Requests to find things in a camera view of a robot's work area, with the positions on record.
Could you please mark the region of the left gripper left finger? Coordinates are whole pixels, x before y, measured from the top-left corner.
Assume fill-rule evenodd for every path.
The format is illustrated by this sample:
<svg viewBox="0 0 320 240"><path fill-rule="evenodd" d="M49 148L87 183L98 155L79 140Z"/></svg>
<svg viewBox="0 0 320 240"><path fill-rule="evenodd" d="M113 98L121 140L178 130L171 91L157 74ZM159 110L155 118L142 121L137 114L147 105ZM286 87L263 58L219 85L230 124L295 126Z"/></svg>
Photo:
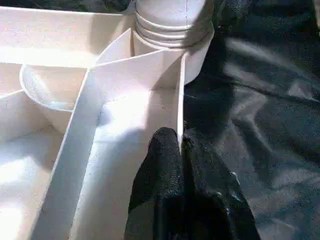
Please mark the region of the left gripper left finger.
<svg viewBox="0 0 320 240"><path fill-rule="evenodd" d="M177 134L161 127L153 134L132 184L124 239L183 239L184 190Z"/></svg>

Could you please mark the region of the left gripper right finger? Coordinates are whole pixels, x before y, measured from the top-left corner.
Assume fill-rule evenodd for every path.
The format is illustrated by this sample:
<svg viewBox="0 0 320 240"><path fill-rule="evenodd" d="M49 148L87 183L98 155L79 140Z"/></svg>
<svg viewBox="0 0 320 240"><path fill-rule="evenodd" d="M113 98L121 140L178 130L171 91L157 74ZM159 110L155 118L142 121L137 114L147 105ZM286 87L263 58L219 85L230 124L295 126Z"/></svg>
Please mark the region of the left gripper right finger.
<svg viewBox="0 0 320 240"><path fill-rule="evenodd" d="M258 240L254 216L225 163L196 138L182 144L189 240Z"/></svg>

